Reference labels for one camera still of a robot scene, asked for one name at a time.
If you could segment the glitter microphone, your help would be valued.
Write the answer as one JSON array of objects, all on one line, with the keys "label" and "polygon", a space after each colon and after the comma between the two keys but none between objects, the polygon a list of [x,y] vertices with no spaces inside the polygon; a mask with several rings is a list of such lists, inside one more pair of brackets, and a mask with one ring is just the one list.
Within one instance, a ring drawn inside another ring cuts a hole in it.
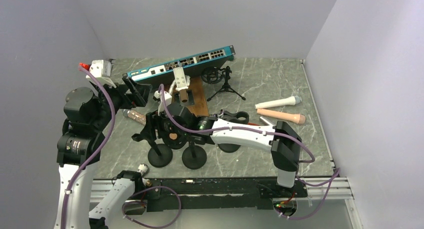
[{"label": "glitter microphone", "polygon": [[143,126],[146,125],[147,119],[146,119],[146,116],[144,114],[141,114],[141,113],[139,113],[139,112],[137,112],[133,109],[123,109],[122,113],[123,113],[124,117],[131,119],[131,120],[133,120],[133,121],[135,121],[135,122],[137,122],[137,123],[139,123]]}]

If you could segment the black clamp mic stand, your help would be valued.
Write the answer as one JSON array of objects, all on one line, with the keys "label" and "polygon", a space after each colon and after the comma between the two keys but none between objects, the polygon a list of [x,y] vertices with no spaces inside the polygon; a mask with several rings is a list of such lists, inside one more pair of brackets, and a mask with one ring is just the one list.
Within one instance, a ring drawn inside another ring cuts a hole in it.
[{"label": "black clamp mic stand", "polygon": [[[244,124],[244,125],[247,125],[250,120],[249,114],[245,111],[231,113],[224,109],[221,110],[221,112],[217,115],[217,117],[220,119],[223,119],[224,121]],[[237,145],[237,144],[228,144],[228,143],[218,144],[217,146],[221,151],[225,153],[234,153],[241,147],[240,145]]]}]

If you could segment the white microphone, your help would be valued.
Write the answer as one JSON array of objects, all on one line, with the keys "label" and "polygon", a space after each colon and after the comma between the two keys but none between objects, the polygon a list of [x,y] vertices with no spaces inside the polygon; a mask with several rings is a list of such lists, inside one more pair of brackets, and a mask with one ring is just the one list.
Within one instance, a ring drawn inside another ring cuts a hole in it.
[{"label": "white microphone", "polygon": [[297,95],[292,95],[287,98],[260,102],[254,105],[255,109],[268,109],[281,106],[295,106],[302,101],[302,98]]}]

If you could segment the pink microphone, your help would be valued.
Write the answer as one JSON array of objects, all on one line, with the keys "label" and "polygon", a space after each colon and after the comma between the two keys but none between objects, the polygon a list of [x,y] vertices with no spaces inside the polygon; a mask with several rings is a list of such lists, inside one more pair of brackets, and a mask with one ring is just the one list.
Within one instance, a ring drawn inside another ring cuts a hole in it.
[{"label": "pink microphone", "polygon": [[302,114],[292,114],[263,108],[257,109],[256,112],[261,116],[290,121],[299,125],[304,124],[306,122],[306,117]]}]

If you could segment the silver microphone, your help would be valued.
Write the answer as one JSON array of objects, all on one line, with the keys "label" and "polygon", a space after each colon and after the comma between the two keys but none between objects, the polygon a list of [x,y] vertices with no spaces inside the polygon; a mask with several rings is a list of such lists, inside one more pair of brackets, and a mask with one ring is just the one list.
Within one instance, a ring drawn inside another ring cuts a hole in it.
[{"label": "silver microphone", "polygon": [[275,124],[273,122],[271,122],[270,120],[266,119],[263,116],[260,116],[259,120],[267,126],[273,126],[273,127],[275,126]]}]

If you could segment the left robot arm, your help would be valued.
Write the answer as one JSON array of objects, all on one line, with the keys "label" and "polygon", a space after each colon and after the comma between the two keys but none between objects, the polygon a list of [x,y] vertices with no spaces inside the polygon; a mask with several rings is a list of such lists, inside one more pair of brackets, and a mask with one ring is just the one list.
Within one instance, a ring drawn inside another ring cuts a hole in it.
[{"label": "left robot arm", "polygon": [[110,137],[104,129],[114,128],[118,110],[146,106],[151,90],[150,84],[124,77],[122,84],[79,87],[67,94],[66,119],[57,142],[60,195],[55,228],[106,229],[128,197],[143,194],[142,176],[124,171],[99,205],[90,207],[101,149]]}]

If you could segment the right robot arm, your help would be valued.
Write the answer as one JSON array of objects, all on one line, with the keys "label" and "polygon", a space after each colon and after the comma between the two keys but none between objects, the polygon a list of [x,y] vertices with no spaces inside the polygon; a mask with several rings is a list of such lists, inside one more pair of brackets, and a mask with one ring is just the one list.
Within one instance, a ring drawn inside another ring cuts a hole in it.
[{"label": "right robot arm", "polygon": [[158,148],[156,136],[164,139],[164,133],[175,133],[182,136],[184,143],[195,143],[194,149],[200,151],[201,160],[187,164],[187,168],[193,170],[201,168],[206,162],[206,153],[201,145],[233,145],[269,151],[278,172],[276,192],[287,197],[295,190],[300,151],[306,146],[285,121],[278,121],[275,126],[254,126],[224,120],[216,115],[195,116],[185,106],[172,103],[162,111],[147,114],[143,130],[131,138],[136,142],[146,140],[155,150]]}]

